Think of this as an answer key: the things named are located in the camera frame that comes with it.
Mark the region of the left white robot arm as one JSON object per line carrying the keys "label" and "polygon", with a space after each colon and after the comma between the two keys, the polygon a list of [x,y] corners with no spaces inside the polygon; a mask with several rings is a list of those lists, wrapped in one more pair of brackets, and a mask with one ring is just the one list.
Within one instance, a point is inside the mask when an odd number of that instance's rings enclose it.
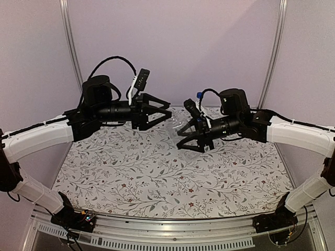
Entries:
{"label": "left white robot arm", "polygon": [[120,91],[107,75],[90,77],[82,85],[83,100],[78,108],[41,123],[13,132],[1,133],[1,191],[13,192],[38,204],[67,227],[78,217],[65,195],[54,192],[20,169],[19,160],[49,147],[89,138],[101,127],[122,126],[146,131],[171,118],[170,103],[143,92],[147,73],[136,76],[137,89],[128,100],[113,99]]}

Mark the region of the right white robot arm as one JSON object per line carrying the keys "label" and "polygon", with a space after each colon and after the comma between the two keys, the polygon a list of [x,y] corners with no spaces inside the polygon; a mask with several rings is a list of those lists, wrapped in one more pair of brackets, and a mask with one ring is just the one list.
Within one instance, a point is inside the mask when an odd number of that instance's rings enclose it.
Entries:
{"label": "right white robot arm", "polygon": [[231,88],[218,93],[223,117],[210,120],[202,112],[200,103],[184,101],[191,121],[178,131],[183,139],[178,149],[203,153],[205,147],[214,148],[213,140],[238,134],[257,142],[287,144],[319,153],[325,157],[323,167],[302,185],[282,197],[271,224],[282,228],[291,215],[334,187],[334,128],[285,118],[268,109],[251,109],[245,91]]}

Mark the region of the blue label plastic bottle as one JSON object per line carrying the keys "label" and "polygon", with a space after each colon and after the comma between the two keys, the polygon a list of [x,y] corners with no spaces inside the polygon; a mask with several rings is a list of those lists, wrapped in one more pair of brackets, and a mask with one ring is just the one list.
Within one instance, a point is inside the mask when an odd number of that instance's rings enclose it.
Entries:
{"label": "blue label plastic bottle", "polygon": [[202,98],[201,99],[198,99],[195,101],[195,104],[196,104],[196,108],[198,109],[198,111],[200,112],[200,114],[202,115],[202,117],[206,118],[206,119],[209,119],[209,116],[206,112],[206,109],[202,106],[202,104],[200,103],[202,101]]}

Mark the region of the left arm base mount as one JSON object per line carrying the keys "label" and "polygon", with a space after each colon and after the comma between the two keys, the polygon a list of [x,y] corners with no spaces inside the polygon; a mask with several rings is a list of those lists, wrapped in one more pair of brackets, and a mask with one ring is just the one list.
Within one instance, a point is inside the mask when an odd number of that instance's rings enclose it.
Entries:
{"label": "left arm base mount", "polygon": [[53,214],[51,223],[67,229],[93,233],[96,224],[96,214],[89,210],[76,212],[73,208],[64,207],[60,212]]}

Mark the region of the clear plastic bottle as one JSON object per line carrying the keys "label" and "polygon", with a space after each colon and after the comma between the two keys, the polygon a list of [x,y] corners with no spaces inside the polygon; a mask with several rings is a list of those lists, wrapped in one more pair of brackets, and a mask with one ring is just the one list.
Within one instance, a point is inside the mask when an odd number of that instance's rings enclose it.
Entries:
{"label": "clear plastic bottle", "polygon": [[[165,129],[172,140],[173,144],[176,146],[182,139],[186,138],[193,132],[195,132],[194,127],[189,126],[190,119],[186,118],[184,115],[178,115],[176,113],[172,114],[165,124]],[[180,149],[177,150],[178,154],[185,161],[195,161],[200,153],[191,150]]]}

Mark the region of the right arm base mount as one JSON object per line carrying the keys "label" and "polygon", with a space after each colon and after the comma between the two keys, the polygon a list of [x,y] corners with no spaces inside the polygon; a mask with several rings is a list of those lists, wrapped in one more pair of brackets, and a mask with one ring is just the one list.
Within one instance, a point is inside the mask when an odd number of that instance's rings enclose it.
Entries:
{"label": "right arm base mount", "polygon": [[260,214],[252,218],[252,225],[257,233],[263,233],[289,227],[298,223],[296,213],[286,209],[273,213]]}

